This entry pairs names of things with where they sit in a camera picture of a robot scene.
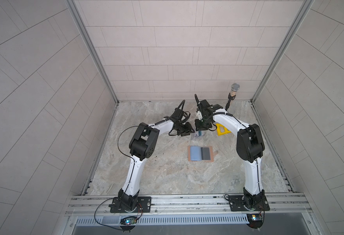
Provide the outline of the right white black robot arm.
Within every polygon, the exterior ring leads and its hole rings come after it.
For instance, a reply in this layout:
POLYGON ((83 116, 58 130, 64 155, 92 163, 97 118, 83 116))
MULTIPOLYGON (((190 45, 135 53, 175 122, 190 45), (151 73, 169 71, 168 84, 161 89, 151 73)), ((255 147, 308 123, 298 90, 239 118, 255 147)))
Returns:
POLYGON ((244 161, 245 169, 244 207, 249 211, 269 210, 261 181, 261 157, 265 144, 260 127, 239 120, 218 104, 210 105, 207 100, 199 100, 197 95, 195 101, 197 119, 194 122, 197 131, 209 130, 216 122, 236 137, 236 151, 244 161))

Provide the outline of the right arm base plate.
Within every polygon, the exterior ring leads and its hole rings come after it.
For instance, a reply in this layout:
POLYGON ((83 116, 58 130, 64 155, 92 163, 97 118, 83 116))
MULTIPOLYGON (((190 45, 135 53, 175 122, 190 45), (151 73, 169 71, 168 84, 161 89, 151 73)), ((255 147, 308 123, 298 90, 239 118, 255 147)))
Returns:
POLYGON ((232 212, 269 211, 270 206, 264 194, 225 195, 232 212))

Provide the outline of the dark credit card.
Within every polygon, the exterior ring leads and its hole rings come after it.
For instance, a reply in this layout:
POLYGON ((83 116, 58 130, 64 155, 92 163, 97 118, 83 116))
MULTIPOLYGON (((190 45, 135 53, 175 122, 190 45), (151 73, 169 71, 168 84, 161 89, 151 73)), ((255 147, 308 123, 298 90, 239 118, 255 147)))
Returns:
POLYGON ((202 147, 201 148, 201 159, 203 161, 211 161, 212 160, 210 147, 202 147))

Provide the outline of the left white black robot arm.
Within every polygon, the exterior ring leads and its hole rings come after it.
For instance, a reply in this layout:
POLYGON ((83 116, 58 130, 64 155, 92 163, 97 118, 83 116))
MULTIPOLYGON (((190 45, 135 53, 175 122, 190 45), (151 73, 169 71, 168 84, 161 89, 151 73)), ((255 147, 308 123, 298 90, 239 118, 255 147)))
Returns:
POLYGON ((171 116, 166 116, 156 123, 146 124, 142 122, 137 126, 129 143, 130 154, 128 157, 131 162, 126 182, 118 193, 118 200, 122 209, 128 212, 135 210, 144 165, 154 153, 159 135, 168 133, 171 136, 171 132, 176 131, 177 136, 183 137, 194 133, 192 125, 188 122, 191 114, 183 111, 184 104, 185 101, 183 100, 171 116))

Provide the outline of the brown leather card holder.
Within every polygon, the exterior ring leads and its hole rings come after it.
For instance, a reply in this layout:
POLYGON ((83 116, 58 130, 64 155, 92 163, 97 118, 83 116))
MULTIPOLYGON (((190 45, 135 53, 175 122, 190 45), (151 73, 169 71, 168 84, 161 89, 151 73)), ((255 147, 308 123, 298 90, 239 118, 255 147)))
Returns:
POLYGON ((212 146, 188 146, 189 162, 213 162, 217 154, 212 146))

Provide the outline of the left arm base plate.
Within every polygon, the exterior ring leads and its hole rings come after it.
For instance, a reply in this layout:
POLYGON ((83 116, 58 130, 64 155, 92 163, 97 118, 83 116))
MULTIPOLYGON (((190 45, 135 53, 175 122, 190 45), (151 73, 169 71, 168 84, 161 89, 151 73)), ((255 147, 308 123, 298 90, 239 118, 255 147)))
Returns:
POLYGON ((132 213, 132 212, 150 212, 151 207, 150 196, 130 197, 119 199, 115 197, 109 204, 111 213, 132 213))

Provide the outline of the clear acrylic card box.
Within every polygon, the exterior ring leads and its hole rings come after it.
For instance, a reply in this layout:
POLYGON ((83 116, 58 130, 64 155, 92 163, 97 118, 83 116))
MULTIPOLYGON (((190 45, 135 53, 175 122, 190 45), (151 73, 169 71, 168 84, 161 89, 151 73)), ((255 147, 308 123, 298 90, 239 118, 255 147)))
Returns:
POLYGON ((198 141, 202 139, 205 135, 204 131, 195 131, 194 133, 191 134, 191 140, 192 141, 198 141))

